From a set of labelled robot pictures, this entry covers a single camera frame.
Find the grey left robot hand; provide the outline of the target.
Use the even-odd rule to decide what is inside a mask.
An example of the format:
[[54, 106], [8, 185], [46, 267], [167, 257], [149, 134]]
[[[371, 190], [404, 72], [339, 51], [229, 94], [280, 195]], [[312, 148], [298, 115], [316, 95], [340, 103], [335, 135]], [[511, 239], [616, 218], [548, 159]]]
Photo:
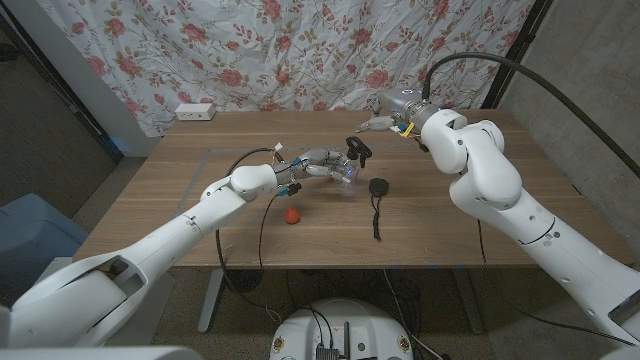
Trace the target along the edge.
[[356, 161], [342, 152], [314, 149], [298, 157], [291, 173], [294, 179], [327, 177], [339, 183], [351, 184], [357, 179], [359, 169]]

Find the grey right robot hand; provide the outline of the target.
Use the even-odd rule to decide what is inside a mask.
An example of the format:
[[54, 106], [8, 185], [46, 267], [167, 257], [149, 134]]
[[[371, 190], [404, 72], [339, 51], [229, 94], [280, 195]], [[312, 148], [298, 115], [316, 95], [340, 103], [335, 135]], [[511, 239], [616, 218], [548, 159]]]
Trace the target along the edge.
[[438, 107], [422, 98], [421, 90], [394, 89], [380, 92], [370, 102], [371, 118], [358, 125], [356, 133], [387, 131], [401, 124], [421, 130]]

